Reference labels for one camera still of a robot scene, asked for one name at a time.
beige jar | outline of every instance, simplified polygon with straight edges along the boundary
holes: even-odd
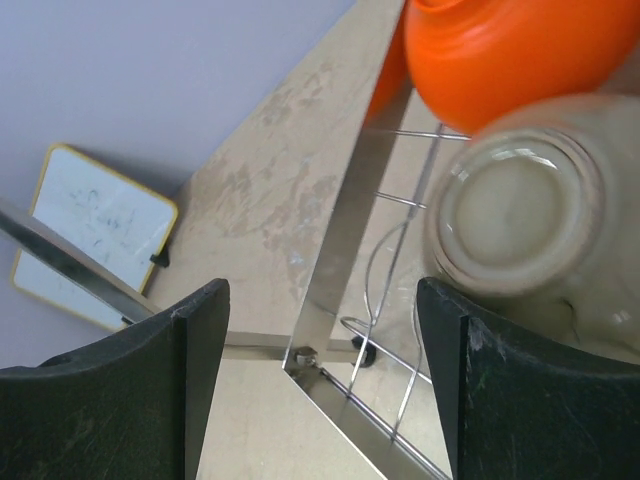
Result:
[[[549,338],[640,363],[640,99],[564,97],[503,117],[428,205],[431,272]]]

metal frame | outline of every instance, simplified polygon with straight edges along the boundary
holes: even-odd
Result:
[[[418,335],[415,306],[413,318],[407,318],[407,322],[413,322],[417,361],[406,361],[372,338],[372,332],[381,318],[382,306],[389,292],[409,224],[421,209],[426,208],[422,201],[440,144],[443,140],[464,141],[468,138],[445,133],[442,124],[433,132],[403,131],[401,122],[407,109],[409,94],[408,87],[375,125],[363,126],[360,131],[291,337],[283,369],[380,474],[391,479],[444,480],[448,476],[398,431],[415,382],[431,383],[429,376],[421,371],[424,350]],[[380,192],[382,177],[396,139],[400,136],[432,139],[426,149],[428,152],[422,173],[413,195],[408,198]],[[409,208],[407,216],[380,239],[369,260],[364,292],[369,318],[366,321],[356,318],[339,319],[347,330],[363,340],[350,382],[344,385],[323,367],[323,362],[328,360],[330,335],[338,321],[337,312],[376,198],[399,202]],[[395,235],[398,240],[393,246],[393,258],[385,278],[385,288],[374,306],[369,295],[371,267],[381,247]],[[393,425],[383,420],[353,391],[368,345],[411,372]],[[315,353],[314,361],[302,364],[298,361],[300,352],[307,351],[309,347]]]

screw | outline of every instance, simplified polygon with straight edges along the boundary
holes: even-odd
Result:
[[[296,363],[301,367],[313,367],[316,365],[318,353],[311,347],[302,347],[296,351]]]

gray wall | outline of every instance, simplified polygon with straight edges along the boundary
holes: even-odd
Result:
[[[27,209],[64,142],[174,192],[354,0],[23,0],[0,5],[0,194]],[[15,291],[0,240],[0,367],[101,329]]]

whiteboard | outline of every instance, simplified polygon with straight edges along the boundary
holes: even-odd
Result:
[[[31,214],[142,292],[178,216],[176,205],[66,145],[47,152]],[[29,253],[18,251],[16,288],[111,331],[121,315]]]

